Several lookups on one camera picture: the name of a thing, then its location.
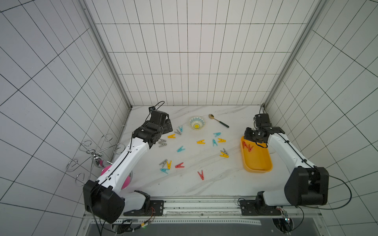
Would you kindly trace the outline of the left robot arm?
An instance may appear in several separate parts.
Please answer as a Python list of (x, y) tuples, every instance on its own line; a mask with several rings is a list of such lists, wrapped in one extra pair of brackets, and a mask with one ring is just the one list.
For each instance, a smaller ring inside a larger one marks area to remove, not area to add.
[(124, 213), (148, 214), (150, 195), (136, 190), (120, 196), (133, 168), (163, 134), (171, 132), (169, 115), (153, 111), (151, 118), (137, 128), (119, 158), (96, 181), (83, 186), (85, 210), (108, 223), (114, 223)]

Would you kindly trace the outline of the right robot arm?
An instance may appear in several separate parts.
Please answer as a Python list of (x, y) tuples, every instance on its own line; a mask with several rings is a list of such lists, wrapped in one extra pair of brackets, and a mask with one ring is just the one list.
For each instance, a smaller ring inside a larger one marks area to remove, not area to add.
[(244, 138), (262, 147), (273, 148), (289, 170), (284, 185), (275, 190), (258, 192), (256, 200), (265, 206), (323, 206), (328, 201), (329, 173), (317, 167), (291, 144), (279, 127), (252, 129), (247, 127)]

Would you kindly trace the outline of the yellow storage box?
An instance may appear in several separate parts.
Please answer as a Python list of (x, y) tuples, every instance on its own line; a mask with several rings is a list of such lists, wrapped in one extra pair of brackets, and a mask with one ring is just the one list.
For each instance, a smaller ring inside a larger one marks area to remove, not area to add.
[[(242, 142), (245, 141), (253, 149), (251, 152), (247, 148), (243, 147)], [(251, 141), (247, 141), (244, 137), (241, 138), (241, 154), (243, 167), (247, 172), (251, 173), (267, 173), (273, 169), (273, 163), (270, 157), (267, 144), (256, 144)]]

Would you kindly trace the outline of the grey clothespin pair left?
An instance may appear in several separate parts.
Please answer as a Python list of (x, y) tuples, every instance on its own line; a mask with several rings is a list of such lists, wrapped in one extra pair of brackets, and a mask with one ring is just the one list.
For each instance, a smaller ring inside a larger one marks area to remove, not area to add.
[(165, 139), (159, 139), (158, 144), (159, 144), (158, 147), (167, 146), (167, 140), (165, 140)]

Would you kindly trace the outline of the patterned small bowl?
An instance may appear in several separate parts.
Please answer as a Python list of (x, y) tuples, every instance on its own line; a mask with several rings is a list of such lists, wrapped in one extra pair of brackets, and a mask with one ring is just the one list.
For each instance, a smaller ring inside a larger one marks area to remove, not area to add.
[(194, 130), (201, 130), (205, 126), (205, 120), (203, 117), (194, 116), (190, 118), (189, 125)]

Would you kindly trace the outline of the red clothespin bottom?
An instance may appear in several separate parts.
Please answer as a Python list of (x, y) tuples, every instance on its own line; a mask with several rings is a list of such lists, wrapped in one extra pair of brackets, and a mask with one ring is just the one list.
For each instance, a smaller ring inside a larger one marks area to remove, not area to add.
[(200, 172), (197, 172), (201, 178), (201, 180), (203, 181), (204, 180), (204, 173), (203, 171), (201, 170)]

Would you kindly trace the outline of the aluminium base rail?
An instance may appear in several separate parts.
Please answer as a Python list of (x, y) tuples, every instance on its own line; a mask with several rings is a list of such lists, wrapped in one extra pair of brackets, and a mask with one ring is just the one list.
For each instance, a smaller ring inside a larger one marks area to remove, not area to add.
[(290, 219), (291, 227), (299, 230), (326, 230), (324, 219), (320, 212), (305, 207), (273, 207), (271, 210), (256, 211), (252, 205), (253, 197), (225, 196), (187, 196), (187, 197), (151, 197), (148, 212), (132, 210), (121, 215), (112, 223), (87, 213), (84, 215), (84, 229), (97, 225), (101, 230), (109, 226), (115, 231), (118, 226), (137, 227), (145, 225), (239, 225), (255, 226), (259, 230), (277, 232), (275, 222), (286, 222)]

